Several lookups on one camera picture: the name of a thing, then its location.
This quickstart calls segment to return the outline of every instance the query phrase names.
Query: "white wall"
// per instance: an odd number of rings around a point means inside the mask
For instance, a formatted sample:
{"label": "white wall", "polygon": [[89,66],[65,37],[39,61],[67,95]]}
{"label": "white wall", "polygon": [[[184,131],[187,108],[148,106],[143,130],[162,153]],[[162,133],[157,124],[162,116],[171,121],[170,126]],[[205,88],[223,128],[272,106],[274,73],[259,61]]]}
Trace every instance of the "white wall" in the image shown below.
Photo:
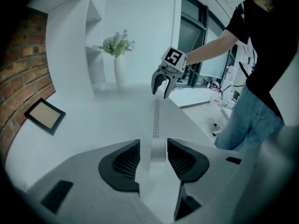
{"label": "white wall", "polygon": [[[135,40],[127,52],[126,75],[129,83],[150,83],[169,46],[178,45],[181,0],[107,0],[103,38],[128,29]],[[114,82],[113,57],[104,55],[107,82]]]}
{"label": "white wall", "polygon": [[299,92],[297,88],[299,76],[298,64],[299,42],[295,57],[270,91],[270,94],[281,113],[285,126],[295,127],[299,125]]}

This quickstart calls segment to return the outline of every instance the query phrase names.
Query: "window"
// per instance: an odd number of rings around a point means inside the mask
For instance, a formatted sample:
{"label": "window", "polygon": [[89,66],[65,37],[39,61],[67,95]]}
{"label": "window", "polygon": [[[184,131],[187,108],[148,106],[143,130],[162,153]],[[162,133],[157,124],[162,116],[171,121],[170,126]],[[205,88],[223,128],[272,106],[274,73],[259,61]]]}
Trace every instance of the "window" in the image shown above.
{"label": "window", "polygon": [[[224,29],[223,24],[208,10],[207,6],[197,0],[182,0],[179,50],[188,53],[201,47],[220,37]],[[192,65],[191,68],[202,77],[194,74],[187,66],[185,78],[178,82],[177,86],[203,87],[207,85],[206,81],[218,81],[221,84],[228,66],[235,63],[236,48],[237,46],[234,46],[221,56]]]}

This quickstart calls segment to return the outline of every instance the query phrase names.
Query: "white flower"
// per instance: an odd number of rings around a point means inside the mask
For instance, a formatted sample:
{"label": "white flower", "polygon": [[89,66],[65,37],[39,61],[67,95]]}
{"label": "white flower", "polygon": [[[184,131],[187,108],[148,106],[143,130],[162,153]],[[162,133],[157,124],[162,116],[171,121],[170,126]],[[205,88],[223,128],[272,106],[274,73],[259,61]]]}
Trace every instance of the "white flower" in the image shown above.
{"label": "white flower", "polygon": [[121,38],[121,35],[119,32],[115,33],[115,35],[113,36],[113,40],[116,42]]}
{"label": "white flower", "polygon": [[112,37],[108,37],[103,41],[103,47],[108,47],[109,44],[113,41]]}

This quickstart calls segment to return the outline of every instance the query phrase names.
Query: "picture frame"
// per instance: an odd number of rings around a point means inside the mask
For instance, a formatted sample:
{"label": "picture frame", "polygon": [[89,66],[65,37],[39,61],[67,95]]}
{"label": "picture frame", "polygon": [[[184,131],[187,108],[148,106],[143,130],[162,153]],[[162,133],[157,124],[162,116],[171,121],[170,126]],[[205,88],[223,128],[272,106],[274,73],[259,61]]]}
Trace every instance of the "picture frame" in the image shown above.
{"label": "picture frame", "polygon": [[[37,117],[36,115],[33,116],[33,113],[37,109],[44,109],[46,112],[53,112],[55,114],[55,118],[52,119],[53,124],[46,124],[42,116]],[[65,112],[56,108],[55,106],[51,105],[49,102],[45,101],[43,98],[40,98],[36,101],[25,113],[25,117],[31,120],[34,124],[39,126],[41,129],[46,131],[47,133],[54,135],[55,131],[57,130],[59,124],[61,123],[62,119],[65,117]]]}

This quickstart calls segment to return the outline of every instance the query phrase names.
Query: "green leaves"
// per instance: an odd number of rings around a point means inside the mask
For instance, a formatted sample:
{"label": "green leaves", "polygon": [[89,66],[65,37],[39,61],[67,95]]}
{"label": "green leaves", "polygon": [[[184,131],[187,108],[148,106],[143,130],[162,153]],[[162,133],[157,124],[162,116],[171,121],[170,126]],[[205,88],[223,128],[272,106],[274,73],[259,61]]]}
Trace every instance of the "green leaves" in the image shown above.
{"label": "green leaves", "polygon": [[128,30],[124,29],[122,35],[116,32],[113,37],[106,38],[103,42],[103,46],[93,45],[94,48],[103,50],[114,57],[118,57],[121,54],[125,54],[126,51],[132,51],[135,41],[129,41]]}

